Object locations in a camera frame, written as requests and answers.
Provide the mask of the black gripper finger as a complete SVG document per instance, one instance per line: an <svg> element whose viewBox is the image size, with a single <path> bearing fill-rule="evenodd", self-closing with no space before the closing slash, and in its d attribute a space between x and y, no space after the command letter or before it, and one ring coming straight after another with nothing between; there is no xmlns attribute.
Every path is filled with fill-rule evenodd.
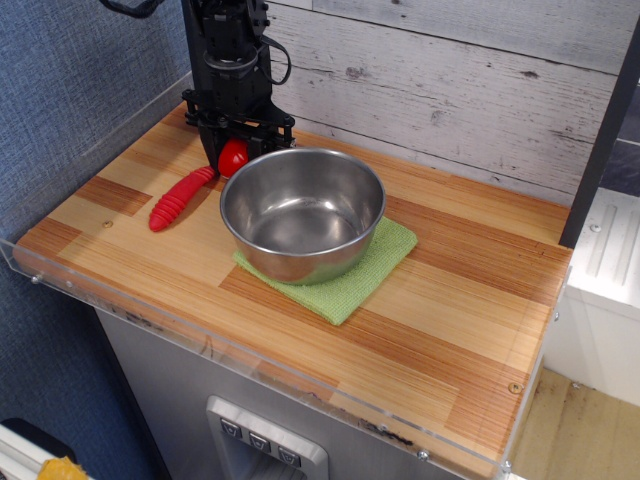
<svg viewBox="0 0 640 480"><path fill-rule="evenodd" d="M274 150L275 143L272 138L251 137L247 140L247 155L249 161L253 161Z"/></svg>
<svg viewBox="0 0 640 480"><path fill-rule="evenodd" d="M220 154L225 146L225 132L203 122L198 123L198 132L209 164L218 173Z"/></svg>

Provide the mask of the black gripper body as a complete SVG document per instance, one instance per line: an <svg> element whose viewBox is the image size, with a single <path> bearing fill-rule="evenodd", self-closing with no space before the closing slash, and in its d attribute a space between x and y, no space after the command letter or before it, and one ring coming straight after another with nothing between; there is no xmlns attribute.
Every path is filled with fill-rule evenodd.
<svg viewBox="0 0 640 480"><path fill-rule="evenodd" d="M198 130L198 123L223 129L225 143L231 138L272 138L275 149L291 147L294 118L272 102L272 82L256 66L238 77L205 69L206 90L187 89L182 98L187 104L186 121Z"/></svg>

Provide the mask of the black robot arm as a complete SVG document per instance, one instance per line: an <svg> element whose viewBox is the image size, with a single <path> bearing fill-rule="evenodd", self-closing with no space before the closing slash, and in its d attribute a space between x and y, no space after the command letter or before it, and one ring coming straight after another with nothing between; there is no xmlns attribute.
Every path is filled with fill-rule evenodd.
<svg viewBox="0 0 640 480"><path fill-rule="evenodd" d="M294 117L272 101L271 50L264 1L185 1L193 87L183 92L186 121L198 129L214 172L229 178L249 161L294 145Z"/></svg>

